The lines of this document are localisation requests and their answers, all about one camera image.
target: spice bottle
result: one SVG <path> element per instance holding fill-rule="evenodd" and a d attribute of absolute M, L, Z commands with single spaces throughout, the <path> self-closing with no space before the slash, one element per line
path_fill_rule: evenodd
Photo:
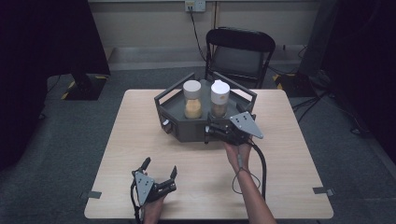
<path fill-rule="evenodd" d="M 202 116 L 201 83 L 189 80 L 183 84 L 185 98 L 184 115 L 187 119 L 198 119 Z"/>
<path fill-rule="evenodd" d="M 230 86 L 221 80 L 215 80 L 210 89 L 210 114 L 214 118 L 224 118 L 227 113 Z"/>

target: white lid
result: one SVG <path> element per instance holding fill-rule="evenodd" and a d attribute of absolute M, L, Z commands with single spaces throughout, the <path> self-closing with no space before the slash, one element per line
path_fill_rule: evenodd
<path fill-rule="evenodd" d="M 217 105 L 224 105 L 228 102 L 230 86 L 227 83 L 221 80 L 215 80 L 215 83 L 212 84 L 210 89 L 212 90 L 210 98 L 213 103 Z"/>
<path fill-rule="evenodd" d="M 196 80 L 188 80 L 183 84 L 184 96 L 188 99 L 197 99 L 201 96 L 201 83 Z"/>

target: electrical outlet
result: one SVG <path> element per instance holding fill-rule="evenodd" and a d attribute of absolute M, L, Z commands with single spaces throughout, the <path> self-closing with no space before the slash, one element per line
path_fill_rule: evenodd
<path fill-rule="evenodd" d="M 189 0 L 184 2 L 184 10 L 189 12 L 205 12 L 206 11 L 206 1 L 205 0 Z"/>

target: bottle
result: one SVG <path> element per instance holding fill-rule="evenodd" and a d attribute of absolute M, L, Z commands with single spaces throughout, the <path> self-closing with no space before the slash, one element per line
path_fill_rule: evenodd
<path fill-rule="evenodd" d="M 184 115 L 187 119 L 198 119 L 202 116 L 201 83 L 189 80 L 183 84 L 185 99 Z"/>
<path fill-rule="evenodd" d="M 215 80 L 210 89 L 210 114 L 217 119 L 224 118 L 227 114 L 230 86 L 221 80 Z"/>

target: table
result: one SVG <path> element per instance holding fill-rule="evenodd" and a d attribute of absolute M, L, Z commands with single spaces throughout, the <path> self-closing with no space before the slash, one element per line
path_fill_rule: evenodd
<path fill-rule="evenodd" d="M 134 218 L 131 172 L 151 157 L 148 175 L 158 183 L 169 178 L 174 165 L 178 170 L 177 190 L 166 197 L 162 219 L 247 218 L 242 195 L 232 190 L 234 173 L 221 143 L 179 143 L 162 130 L 154 104 L 162 91 L 125 92 L 92 187 L 102 195 L 88 200 L 85 216 Z M 253 114 L 264 133 L 254 141 L 266 158 L 266 200 L 275 218 L 331 218 L 327 195 L 313 191 L 322 183 L 285 92 L 254 91 Z M 249 166 L 262 176 L 254 150 Z"/>

